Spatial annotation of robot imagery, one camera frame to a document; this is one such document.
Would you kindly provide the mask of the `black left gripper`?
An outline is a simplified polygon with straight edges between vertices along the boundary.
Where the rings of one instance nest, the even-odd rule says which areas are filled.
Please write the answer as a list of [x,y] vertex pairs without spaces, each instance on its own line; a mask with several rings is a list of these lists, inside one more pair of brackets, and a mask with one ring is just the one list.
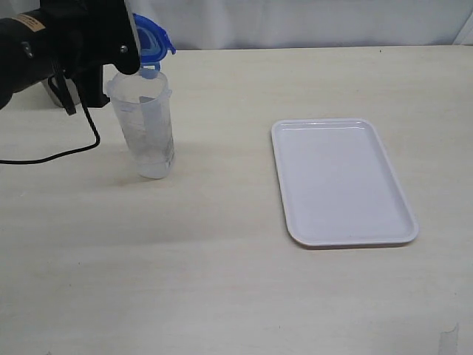
[[48,20],[56,56],[47,87],[64,109],[106,106],[103,66],[122,67],[122,2],[41,1],[39,10]]

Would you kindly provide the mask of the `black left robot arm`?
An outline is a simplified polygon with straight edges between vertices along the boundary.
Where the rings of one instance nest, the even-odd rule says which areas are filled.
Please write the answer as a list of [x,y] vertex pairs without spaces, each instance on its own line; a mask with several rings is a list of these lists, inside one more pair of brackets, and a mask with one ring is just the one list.
[[76,112],[66,82],[87,107],[109,103],[103,68],[123,74],[140,66],[139,41],[126,1],[41,1],[36,10],[1,20],[1,105],[47,81],[69,115]]

